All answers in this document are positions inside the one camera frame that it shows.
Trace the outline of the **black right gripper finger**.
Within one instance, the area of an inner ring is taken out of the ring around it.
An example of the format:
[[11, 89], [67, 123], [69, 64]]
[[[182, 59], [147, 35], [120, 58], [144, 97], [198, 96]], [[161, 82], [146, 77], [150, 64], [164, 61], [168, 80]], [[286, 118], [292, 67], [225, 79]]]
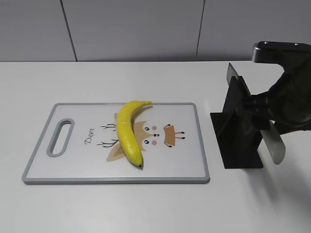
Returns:
[[251, 95], [242, 99], [242, 109], [253, 114], [268, 114], [267, 93]]
[[271, 129], [276, 129], [275, 124], [266, 118], [255, 114], [249, 114], [249, 128], [254, 131], [269, 131]]

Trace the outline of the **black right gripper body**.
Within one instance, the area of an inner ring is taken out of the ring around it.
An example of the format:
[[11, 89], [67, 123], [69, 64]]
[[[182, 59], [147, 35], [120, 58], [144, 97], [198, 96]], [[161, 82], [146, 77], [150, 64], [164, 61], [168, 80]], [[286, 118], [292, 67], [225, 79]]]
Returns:
[[311, 62], [283, 72], [268, 90], [267, 102], [271, 119], [279, 133], [311, 129]]

